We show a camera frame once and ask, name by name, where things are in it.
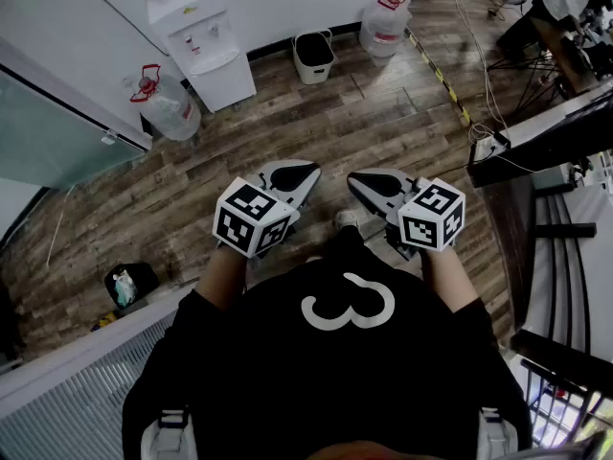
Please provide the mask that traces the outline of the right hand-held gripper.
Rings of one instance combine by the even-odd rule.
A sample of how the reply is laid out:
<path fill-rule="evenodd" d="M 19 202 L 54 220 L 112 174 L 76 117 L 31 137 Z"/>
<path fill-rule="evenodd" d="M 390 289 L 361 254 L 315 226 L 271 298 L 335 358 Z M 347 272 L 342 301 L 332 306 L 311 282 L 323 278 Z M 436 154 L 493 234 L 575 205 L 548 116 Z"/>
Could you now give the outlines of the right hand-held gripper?
<path fill-rule="evenodd" d="M 465 226 L 465 194 L 439 178 L 419 177 L 395 206 L 405 180 L 400 171 L 363 169 L 351 172 L 347 184 L 371 214 L 398 228 L 401 243 L 444 251 Z"/>

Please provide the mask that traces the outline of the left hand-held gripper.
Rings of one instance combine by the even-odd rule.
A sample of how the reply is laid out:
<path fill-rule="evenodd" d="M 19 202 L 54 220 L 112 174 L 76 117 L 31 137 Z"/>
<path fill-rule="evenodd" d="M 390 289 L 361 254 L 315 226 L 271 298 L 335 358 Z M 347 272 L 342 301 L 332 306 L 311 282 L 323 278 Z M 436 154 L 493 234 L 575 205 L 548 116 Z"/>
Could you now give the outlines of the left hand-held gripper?
<path fill-rule="evenodd" d="M 213 235 L 247 257 L 263 257 L 295 233 L 299 207 L 321 175 L 315 162 L 276 162 L 269 176 L 236 178 L 217 200 Z"/>

